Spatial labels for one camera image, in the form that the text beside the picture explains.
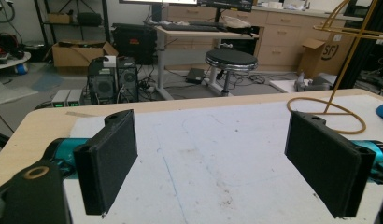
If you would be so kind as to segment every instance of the desk leg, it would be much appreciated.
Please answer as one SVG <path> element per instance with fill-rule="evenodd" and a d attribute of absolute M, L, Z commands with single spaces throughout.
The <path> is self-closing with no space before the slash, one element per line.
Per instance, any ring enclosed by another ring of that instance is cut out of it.
<path fill-rule="evenodd" d="M 174 98 L 164 89 L 164 65 L 165 65 L 165 35 L 161 32 L 157 32 L 157 56 L 158 56 L 158 71 L 157 71 L 157 92 L 165 100 L 174 100 Z"/>

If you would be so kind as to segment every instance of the desk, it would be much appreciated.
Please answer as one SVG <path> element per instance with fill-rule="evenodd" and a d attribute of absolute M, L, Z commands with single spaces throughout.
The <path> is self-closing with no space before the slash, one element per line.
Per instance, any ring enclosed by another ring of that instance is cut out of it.
<path fill-rule="evenodd" d="M 85 216 L 77 180 L 64 181 L 76 224 L 373 223 L 383 186 L 368 183 L 357 218 L 333 219 L 284 155 L 286 102 L 330 95 L 314 91 L 40 109 L 26 116 L 0 153 L 0 185 L 39 160 L 53 139 L 70 136 L 79 118 L 132 108 L 139 157 L 105 219 Z M 340 90 L 334 102 L 367 123 L 364 133 L 347 138 L 383 141 L 383 120 L 375 114 L 383 97 Z M 328 126 L 350 124 L 328 119 Z"/>
<path fill-rule="evenodd" d="M 166 65 L 176 64 L 194 64 L 205 63 L 206 52 L 208 49 L 167 49 L 166 41 L 167 37 L 174 38 L 212 38 L 218 40 L 220 47 L 221 39 L 253 39 L 258 38 L 258 35 L 241 35 L 230 32 L 190 32 L 190 31 L 167 31 L 161 26 L 156 26 L 157 30 L 157 54 L 158 54 L 158 80 L 156 90 L 165 100 L 173 100 L 174 98 L 164 89 L 163 73 Z M 210 78 L 207 84 L 213 87 L 215 90 L 221 91 L 222 87 L 216 83 L 216 69 L 212 69 Z"/>

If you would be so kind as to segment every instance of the keyboard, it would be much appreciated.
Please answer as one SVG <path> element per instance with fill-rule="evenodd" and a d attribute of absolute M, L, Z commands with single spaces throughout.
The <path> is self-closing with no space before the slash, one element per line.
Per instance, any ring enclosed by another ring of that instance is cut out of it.
<path fill-rule="evenodd" d="M 213 22 L 213 21 L 188 21 L 189 25 L 198 25 L 198 26 L 212 26 L 216 28 L 224 28 L 222 22 Z"/>
<path fill-rule="evenodd" d="M 179 24 L 162 24 L 164 30 L 167 31 L 197 31 L 197 32 L 218 32 L 216 27 L 198 26 L 198 25 L 179 25 Z"/>

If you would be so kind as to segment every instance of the computer monitor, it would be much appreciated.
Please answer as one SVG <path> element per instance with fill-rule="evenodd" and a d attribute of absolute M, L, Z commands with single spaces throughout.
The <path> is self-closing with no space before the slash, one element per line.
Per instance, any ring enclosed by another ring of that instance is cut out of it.
<path fill-rule="evenodd" d="M 197 6 L 197 0 L 119 0 L 119 3 L 151 5 L 151 18 L 153 21 L 162 19 L 163 4 Z"/>

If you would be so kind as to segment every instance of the cardboard box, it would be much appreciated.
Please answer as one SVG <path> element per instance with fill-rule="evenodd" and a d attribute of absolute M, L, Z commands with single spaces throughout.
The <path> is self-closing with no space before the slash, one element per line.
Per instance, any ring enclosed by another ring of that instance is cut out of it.
<path fill-rule="evenodd" d="M 87 74 L 87 67 L 93 59 L 119 53 L 107 42 L 65 40 L 52 46 L 54 66 L 61 73 Z"/>
<path fill-rule="evenodd" d="M 305 73 L 305 78 L 316 77 L 319 73 L 339 75 L 354 37 L 330 34 L 328 40 L 308 38 L 303 46 L 305 52 L 297 69 L 297 74 Z"/>
<path fill-rule="evenodd" d="M 64 13 L 49 13 L 48 16 L 51 23 L 69 24 L 72 22 L 72 16 Z"/>

